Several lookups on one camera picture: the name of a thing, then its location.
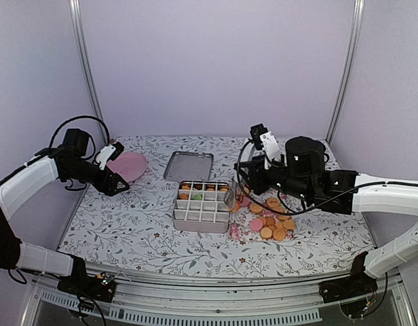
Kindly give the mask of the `metal tongs white handle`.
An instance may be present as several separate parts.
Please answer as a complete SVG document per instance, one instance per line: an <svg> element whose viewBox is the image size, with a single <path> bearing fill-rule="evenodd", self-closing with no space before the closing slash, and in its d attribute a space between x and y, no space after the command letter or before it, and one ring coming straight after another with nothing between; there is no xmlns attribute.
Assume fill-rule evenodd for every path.
<svg viewBox="0 0 418 326"><path fill-rule="evenodd" d="M236 213L240 209L244 194L244 184L241 181L238 181L237 177L233 177L223 199L229 212Z"/></svg>

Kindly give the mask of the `pink round cookie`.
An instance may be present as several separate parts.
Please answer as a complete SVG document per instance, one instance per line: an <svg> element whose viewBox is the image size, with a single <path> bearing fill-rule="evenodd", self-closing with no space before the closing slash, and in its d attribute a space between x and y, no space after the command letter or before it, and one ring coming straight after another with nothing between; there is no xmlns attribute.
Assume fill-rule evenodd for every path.
<svg viewBox="0 0 418 326"><path fill-rule="evenodd" d="M259 218L256 218L250 222L249 226L253 232L259 232L263 228L264 223Z"/></svg>

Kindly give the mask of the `metal divided cookie tin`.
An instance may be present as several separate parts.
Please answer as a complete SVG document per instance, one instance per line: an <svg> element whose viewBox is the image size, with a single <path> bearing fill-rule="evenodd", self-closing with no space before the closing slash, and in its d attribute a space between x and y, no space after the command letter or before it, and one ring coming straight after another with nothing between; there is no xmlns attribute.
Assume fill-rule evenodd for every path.
<svg viewBox="0 0 418 326"><path fill-rule="evenodd" d="M182 189L184 183L190 184L191 189ZM225 182L180 182L172 213L174 228L185 232L224 234L230 220L230 212L223 201L228 189ZM196 194L202 199L194 200Z"/></svg>

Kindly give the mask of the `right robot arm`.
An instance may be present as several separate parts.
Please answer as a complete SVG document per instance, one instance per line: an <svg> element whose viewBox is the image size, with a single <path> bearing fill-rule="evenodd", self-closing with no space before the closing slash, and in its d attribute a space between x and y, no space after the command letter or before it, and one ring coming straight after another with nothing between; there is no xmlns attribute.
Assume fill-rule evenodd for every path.
<svg viewBox="0 0 418 326"><path fill-rule="evenodd" d="M418 217L418 181L386 179L354 170L326 170L325 145L309 137L289 139L284 149L267 132L248 139L240 150L249 159L234 165L239 187L259 195L272 188L299 199L302 213L315 209L329 213L393 213ZM357 296L369 278L418 257L418 221L382 247L359 254L343 290Z"/></svg>

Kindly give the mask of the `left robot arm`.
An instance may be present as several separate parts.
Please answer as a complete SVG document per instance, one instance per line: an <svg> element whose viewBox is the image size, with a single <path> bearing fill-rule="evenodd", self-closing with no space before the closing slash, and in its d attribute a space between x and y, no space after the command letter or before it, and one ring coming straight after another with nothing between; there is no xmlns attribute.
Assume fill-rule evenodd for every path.
<svg viewBox="0 0 418 326"><path fill-rule="evenodd" d="M58 147L47 147L0 182L0 268L29 270L66 277L67 285L79 295L88 294L93 282L84 260L29 244L16 237L10 227L13 214L46 185L59 180L92 185L106 196L129 189L129 184L107 167L124 151L121 143L108 144L86 158L90 135L77 128L66 131Z"/></svg>

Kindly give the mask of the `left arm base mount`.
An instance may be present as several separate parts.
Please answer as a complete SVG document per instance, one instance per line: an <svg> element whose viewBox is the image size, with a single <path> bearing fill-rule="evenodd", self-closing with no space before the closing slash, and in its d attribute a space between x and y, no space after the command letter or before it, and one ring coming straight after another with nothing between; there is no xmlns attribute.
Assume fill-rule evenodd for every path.
<svg viewBox="0 0 418 326"><path fill-rule="evenodd" d="M96 301L111 303L117 283L97 276L90 276L82 270L72 271L70 276L59 276L57 289L73 295L80 295Z"/></svg>

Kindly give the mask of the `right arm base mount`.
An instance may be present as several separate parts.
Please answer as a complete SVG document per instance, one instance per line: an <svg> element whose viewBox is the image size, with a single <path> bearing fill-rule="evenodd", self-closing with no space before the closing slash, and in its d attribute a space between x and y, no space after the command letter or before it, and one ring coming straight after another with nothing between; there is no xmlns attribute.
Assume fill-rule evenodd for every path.
<svg viewBox="0 0 418 326"><path fill-rule="evenodd" d="M322 296L324 303L338 302L371 294L371 300L363 299L360 303L351 302L341 305L342 313L351 319L360 319L366 315L378 290L376 279L367 276L364 272L323 281L318 286L319 294Z"/></svg>

